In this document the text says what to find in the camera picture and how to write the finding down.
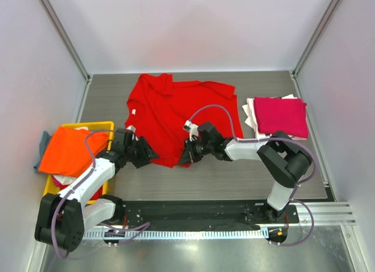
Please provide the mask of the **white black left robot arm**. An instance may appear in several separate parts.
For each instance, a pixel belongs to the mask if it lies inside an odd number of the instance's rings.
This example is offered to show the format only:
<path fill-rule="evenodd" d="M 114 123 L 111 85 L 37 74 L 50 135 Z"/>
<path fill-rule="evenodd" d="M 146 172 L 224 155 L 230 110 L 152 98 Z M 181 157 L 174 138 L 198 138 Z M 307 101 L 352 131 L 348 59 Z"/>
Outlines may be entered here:
<path fill-rule="evenodd" d="M 117 129 L 110 147 L 97 155 L 89 152 L 91 164 L 66 189 L 48 193 L 40 201 L 34 238 L 54 247 L 56 254 L 78 248 L 86 231 L 103 223 L 117 225 L 125 216 L 121 198 L 102 195 L 94 203 L 90 198 L 127 163 L 136 168 L 148 165 L 158 154 L 145 137 L 131 129 Z"/>

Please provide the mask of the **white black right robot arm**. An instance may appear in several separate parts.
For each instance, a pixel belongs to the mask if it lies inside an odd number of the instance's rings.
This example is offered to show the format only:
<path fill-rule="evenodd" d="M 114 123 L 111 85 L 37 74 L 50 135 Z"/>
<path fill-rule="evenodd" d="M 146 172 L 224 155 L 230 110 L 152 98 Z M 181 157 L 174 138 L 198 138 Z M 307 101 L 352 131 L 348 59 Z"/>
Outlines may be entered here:
<path fill-rule="evenodd" d="M 219 161 L 261 161 L 274 179 L 261 217 L 279 222 L 295 195 L 301 178 L 314 164 L 313 153 L 282 131 L 261 139 L 224 137 L 212 123 L 196 125 L 185 122 L 183 129 L 189 133 L 184 142 L 180 165 L 199 162 L 205 155 L 213 155 Z"/>

